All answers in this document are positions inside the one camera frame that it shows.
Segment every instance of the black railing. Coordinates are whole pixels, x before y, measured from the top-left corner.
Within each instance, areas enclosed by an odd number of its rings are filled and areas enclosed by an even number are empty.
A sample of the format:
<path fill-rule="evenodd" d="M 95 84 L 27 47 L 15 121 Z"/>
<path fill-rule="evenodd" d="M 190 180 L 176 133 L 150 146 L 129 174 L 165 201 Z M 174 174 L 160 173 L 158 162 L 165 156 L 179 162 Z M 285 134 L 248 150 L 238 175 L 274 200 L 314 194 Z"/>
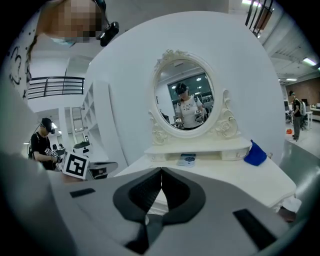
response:
<path fill-rule="evenodd" d="M 28 99 L 56 95 L 84 94 L 83 77 L 46 76 L 32 78 L 28 90 Z"/>

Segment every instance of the white curved panel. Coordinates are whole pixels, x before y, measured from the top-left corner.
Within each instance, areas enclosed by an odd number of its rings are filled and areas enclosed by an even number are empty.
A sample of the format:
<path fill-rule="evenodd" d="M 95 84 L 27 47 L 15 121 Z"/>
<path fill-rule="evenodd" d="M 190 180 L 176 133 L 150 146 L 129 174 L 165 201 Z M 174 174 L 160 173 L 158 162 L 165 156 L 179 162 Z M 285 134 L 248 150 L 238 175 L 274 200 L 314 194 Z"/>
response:
<path fill-rule="evenodd" d="M 85 90 L 95 79 L 110 82 L 114 121 L 129 164 L 152 145 L 146 86 L 166 49 L 203 58 L 230 92 L 231 109 L 246 139 L 253 139 L 280 163 L 285 138 L 284 104 L 278 77 L 266 51 L 228 14 L 192 11 L 162 16 L 116 38 L 91 62 Z"/>

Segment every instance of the white table surface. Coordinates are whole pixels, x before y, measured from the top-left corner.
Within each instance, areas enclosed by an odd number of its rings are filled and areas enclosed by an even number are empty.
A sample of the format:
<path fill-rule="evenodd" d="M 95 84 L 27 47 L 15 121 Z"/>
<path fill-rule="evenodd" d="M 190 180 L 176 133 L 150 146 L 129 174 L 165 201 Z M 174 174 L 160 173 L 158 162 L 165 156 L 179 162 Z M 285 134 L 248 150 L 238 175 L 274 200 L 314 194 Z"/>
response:
<path fill-rule="evenodd" d="M 144 155 L 116 176 L 148 168 L 175 168 L 233 184 L 270 208 L 296 192 L 296 184 L 268 157 L 259 166 L 253 166 L 244 160 L 222 161 L 217 156 L 216 159 L 214 157 L 197 155 L 194 167 L 186 167 L 177 165 L 179 156 L 172 156 L 166 162 L 152 162 Z M 166 201 L 163 192 L 159 193 L 156 202 L 165 204 Z"/>

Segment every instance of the floor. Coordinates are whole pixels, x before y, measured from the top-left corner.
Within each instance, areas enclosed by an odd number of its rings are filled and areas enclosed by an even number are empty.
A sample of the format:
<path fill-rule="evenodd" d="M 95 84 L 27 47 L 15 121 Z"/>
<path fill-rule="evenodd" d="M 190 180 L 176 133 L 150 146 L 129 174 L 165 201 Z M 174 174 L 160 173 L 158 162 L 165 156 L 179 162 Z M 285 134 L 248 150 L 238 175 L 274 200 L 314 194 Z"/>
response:
<path fill-rule="evenodd" d="M 302 201 L 293 224 L 307 218 L 320 195 L 320 158 L 309 153 L 296 142 L 285 140 L 279 167 L 296 184 L 296 197 Z"/>
<path fill-rule="evenodd" d="M 287 123 L 285 130 L 287 129 L 294 130 L 294 127 L 291 123 Z M 314 120 L 310 130 L 300 130 L 300 138 L 297 142 L 292 138 L 292 134 L 285 134 L 285 138 L 320 159 L 320 121 Z"/>

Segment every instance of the oval mirror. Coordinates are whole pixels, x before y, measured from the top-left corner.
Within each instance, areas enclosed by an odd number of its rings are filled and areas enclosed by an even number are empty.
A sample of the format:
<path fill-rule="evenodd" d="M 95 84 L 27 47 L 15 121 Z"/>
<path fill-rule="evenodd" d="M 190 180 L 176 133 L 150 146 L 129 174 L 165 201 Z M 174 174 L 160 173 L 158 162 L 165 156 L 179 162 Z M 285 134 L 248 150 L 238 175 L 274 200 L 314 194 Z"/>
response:
<path fill-rule="evenodd" d="M 162 117 L 179 130 L 200 127 L 214 106 L 214 90 L 205 70 L 185 59 L 163 67 L 154 92 Z"/>

